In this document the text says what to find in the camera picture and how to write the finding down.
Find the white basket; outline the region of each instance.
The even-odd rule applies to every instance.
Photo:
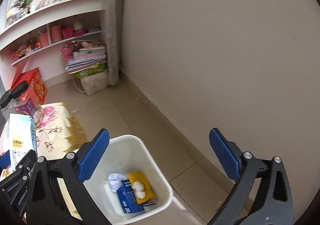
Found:
[[[133,214],[123,212],[117,193],[111,191],[108,181],[110,173],[128,174],[141,171],[148,179],[157,196],[157,204],[148,211]],[[124,135],[110,140],[90,180],[84,185],[96,205],[113,225],[125,225],[140,221],[166,209],[173,191],[144,143],[136,136]]]

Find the yellow wrapper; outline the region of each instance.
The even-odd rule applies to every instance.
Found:
[[[136,198],[138,204],[141,204],[150,199],[156,198],[156,195],[153,193],[148,180],[144,177],[142,172],[138,171],[136,173],[130,173],[127,175],[127,177],[131,184],[133,184],[136,181],[139,181],[144,186],[144,192],[146,193],[146,196],[143,199]]]

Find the black lid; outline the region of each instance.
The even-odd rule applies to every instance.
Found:
[[[0,107],[5,108],[12,100],[11,90],[6,91],[0,99]]]
[[[27,81],[23,81],[19,83],[12,91],[11,96],[13,99],[19,98],[25,91],[29,88],[29,84]]]

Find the cardboard box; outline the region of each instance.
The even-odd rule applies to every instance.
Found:
[[[44,86],[39,67],[31,71],[21,73],[17,78],[15,83],[12,85],[11,89],[15,88],[19,83],[27,81],[29,86],[34,88],[35,94],[39,99],[39,103],[42,105],[47,95],[47,89]]]
[[[34,150],[37,153],[36,129],[32,117],[10,114],[9,152],[11,170],[16,170],[16,165],[29,150]]]

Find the metal screw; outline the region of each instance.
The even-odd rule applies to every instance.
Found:
[[[281,158],[280,158],[279,156],[276,156],[276,157],[275,157],[275,162],[281,163]]]
[[[75,157],[75,153],[74,152],[67,153],[67,158],[68,159],[72,159],[74,157]]]
[[[252,154],[250,152],[244,152],[243,156],[247,159],[251,159],[252,158]]]
[[[40,156],[37,161],[38,161],[38,163],[42,163],[43,160],[44,160],[44,157],[43,157],[43,156]]]

